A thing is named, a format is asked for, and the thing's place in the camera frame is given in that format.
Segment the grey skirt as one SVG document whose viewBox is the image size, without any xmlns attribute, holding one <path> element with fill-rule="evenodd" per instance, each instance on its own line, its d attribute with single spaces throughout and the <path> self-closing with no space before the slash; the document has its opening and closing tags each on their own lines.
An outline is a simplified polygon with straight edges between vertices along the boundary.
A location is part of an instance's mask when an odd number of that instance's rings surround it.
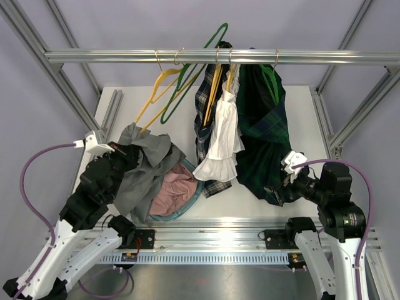
<svg viewBox="0 0 400 300">
<path fill-rule="evenodd" d="M 137 167 L 124 174 L 114 205 L 123 216 L 147 223 L 153 199 L 161 190 L 164 176 L 176 164 L 186 158 L 169 135 L 153 135 L 143 131 L 136 123 L 124 128 L 118 143 L 123 146 L 137 146 L 139 157 Z"/>
</svg>

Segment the green hanger of pink skirt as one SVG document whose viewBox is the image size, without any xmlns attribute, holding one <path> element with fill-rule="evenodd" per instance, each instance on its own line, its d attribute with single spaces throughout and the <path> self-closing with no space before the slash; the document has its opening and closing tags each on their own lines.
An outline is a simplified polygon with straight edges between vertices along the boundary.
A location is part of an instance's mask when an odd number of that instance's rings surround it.
<svg viewBox="0 0 400 300">
<path fill-rule="evenodd" d="M 218 47 L 223 37 L 226 35 L 228 28 L 229 24 L 227 22 L 222 23 L 202 48 L 209 49 Z M 175 113 L 176 109 L 179 107 L 180 103 L 188 93 L 189 89 L 193 86 L 194 82 L 206 66 L 205 64 L 202 64 L 201 67 L 198 68 L 199 65 L 200 64 L 198 62 L 183 64 L 182 71 L 178 76 L 177 84 L 172 93 L 172 96 L 170 97 L 164 110 L 161 113 L 160 123 L 162 125 L 166 124 L 170 120 L 170 118 Z"/>
</svg>

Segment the pink pleated skirt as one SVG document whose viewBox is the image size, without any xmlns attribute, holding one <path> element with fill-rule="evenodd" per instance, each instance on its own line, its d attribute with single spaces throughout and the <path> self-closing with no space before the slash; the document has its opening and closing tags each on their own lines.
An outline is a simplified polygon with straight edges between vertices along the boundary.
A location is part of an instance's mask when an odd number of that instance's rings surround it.
<svg viewBox="0 0 400 300">
<path fill-rule="evenodd" d="M 170 216 L 180 210 L 194 196 L 198 181 L 182 163 L 168 171 L 159 193 L 154 197 L 150 215 Z"/>
</svg>

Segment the yellow hanger of grey skirt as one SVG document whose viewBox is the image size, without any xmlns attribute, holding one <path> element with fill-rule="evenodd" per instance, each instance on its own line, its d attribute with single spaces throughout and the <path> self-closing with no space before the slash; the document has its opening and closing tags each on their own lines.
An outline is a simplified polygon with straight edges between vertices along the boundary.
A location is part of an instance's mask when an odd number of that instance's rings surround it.
<svg viewBox="0 0 400 300">
<path fill-rule="evenodd" d="M 152 92 L 149 97 L 149 99 L 146 101 L 142 109 L 140 110 L 139 114 L 136 117 L 135 123 L 138 124 L 140 119 L 142 118 L 143 114 L 146 112 L 146 109 L 151 105 L 157 103 L 173 86 L 177 89 L 176 93 L 172 96 L 172 101 L 174 101 L 183 91 L 187 91 L 195 82 L 195 80 L 198 78 L 198 76 L 201 73 L 201 69 L 195 73 L 193 76 L 190 74 L 189 79 L 185 81 L 182 85 L 182 87 L 178 86 L 178 81 L 179 81 L 179 76 L 181 74 L 184 74 L 184 68 L 179 68 L 179 69 L 174 69 L 174 68 L 169 68 L 166 70 L 163 70 L 161 67 L 161 58 L 158 55 L 158 50 L 154 51 L 156 61 L 159 65 L 160 68 L 160 75 L 157 77 L 154 86 L 152 87 Z M 159 88 L 162 86 L 162 84 L 165 82 L 166 79 L 168 79 L 171 76 L 176 75 L 177 77 L 171 81 L 161 92 L 158 92 Z"/>
</svg>

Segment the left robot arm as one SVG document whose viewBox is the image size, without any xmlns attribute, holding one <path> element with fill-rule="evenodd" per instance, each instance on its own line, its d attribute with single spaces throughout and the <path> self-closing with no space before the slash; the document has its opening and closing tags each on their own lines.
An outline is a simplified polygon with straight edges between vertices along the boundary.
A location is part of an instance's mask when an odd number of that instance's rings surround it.
<svg viewBox="0 0 400 300">
<path fill-rule="evenodd" d="M 80 176 L 68 197 L 51 237 L 38 257 L 20 277 L 9 279 L 3 289 L 12 299 L 66 299 L 68 292 L 105 254 L 135 242 L 135 225 L 114 216 L 105 230 L 77 255 L 78 242 L 107 213 L 116 199 L 124 175 L 138 165 L 139 148 L 110 142 Z"/>
</svg>

